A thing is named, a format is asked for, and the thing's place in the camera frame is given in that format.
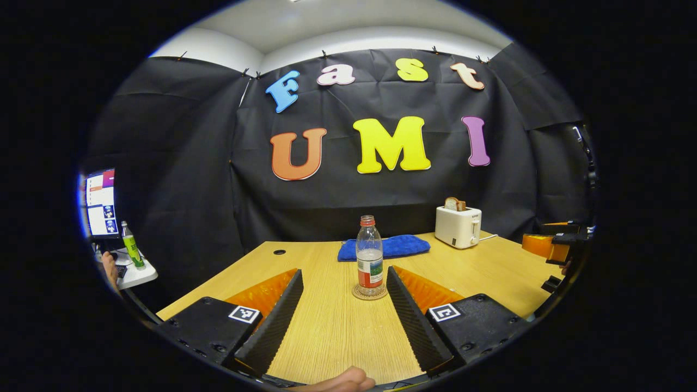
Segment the foam letter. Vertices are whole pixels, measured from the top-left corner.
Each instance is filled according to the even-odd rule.
[[[399,164],[402,169],[429,169],[431,161],[426,159],[424,140],[421,136],[423,125],[424,120],[420,117],[402,117],[397,124],[395,135],[390,136],[376,119],[363,119],[353,123],[353,127],[360,133],[362,162],[358,165],[358,172],[361,174],[380,172],[382,165],[376,160],[376,151],[388,169],[393,170],[402,149],[404,159]]]
[[[417,59],[399,59],[395,61],[399,70],[397,74],[407,82],[423,82],[429,78],[429,73],[423,68],[424,64]]]
[[[322,137],[327,134],[324,128],[308,129],[302,133],[307,139],[307,160],[302,166],[291,164],[291,143],[297,138],[295,133],[281,133],[271,138],[273,153],[271,169],[281,180],[304,180],[317,173],[322,163]]]
[[[467,162],[470,166],[486,166],[491,162],[487,155],[487,148],[484,146],[484,120],[479,117],[463,117],[462,122],[467,127],[470,134],[470,158]]]
[[[322,75],[317,78],[317,84],[322,86],[331,86],[332,84],[351,84],[355,78],[353,77],[353,67],[346,64],[337,64],[328,66],[322,70]]]
[[[469,87],[472,87],[475,90],[484,89],[484,83],[476,81],[475,77],[472,76],[477,74],[477,71],[473,70],[472,68],[467,68],[466,65],[457,63],[451,65],[450,69],[456,70],[462,81],[465,82],[465,84],[467,84]]]
[[[300,73],[296,70],[292,70],[266,89],[266,93],[271,94],[276,101],[276,113],[283,112],[283,109],[298,100],[297,94],[289,93],[289,91],[298,90],[298,83],[293,79],[298,76],[300,76]]]

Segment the green bottle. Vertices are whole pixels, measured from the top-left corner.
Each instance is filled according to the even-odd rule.
[[[123,228],[123,231],[121,232],[123,244],[126,245],[126,250],[128,250],[128,255],[130,256],[131,260],[133,260],[135,268],[139,270],[145,269],[145,263],[143,262],[143,258],[140,256],[138,246],[135,244],[133,233],[128,229],[128,224],[125,220],[121,221],[121,227]]]

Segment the keyboard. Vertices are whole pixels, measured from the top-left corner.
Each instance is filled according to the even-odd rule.
[[[116,265],[116,270],[118,271],[118,276],[120,278],[123,278],[126,275],[126,269],[128,269],[127,266]]]

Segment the coaster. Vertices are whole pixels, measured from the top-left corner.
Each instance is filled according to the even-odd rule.
[[[354,297],[356,297],[358,299],[362,299],[364,301],[373,301],[375,299],[380,299],[380,298],[388,295],[388,290],[387,290],[387,287],[383,287],[383,292],[381,292],[380,294],[378,294],[376,296],[365,296],[358,291],[358,285],[356,285],[353,288],[353,290],[351,290],[351,293],[353,294]]]

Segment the bottle label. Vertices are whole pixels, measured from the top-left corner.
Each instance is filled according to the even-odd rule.
[[[377,260],[358,259],[358,284],[373,288],[383,283],[383,258]]]
[[[126,245],[128,255],[131,260],[133,260],[133,264],[135,264],[136,268],[145,265],[140,257],[140,252],[138,252],[138,247],[135,245],[135,238],[133,238],[133,236],[123,237],[123,244]]]

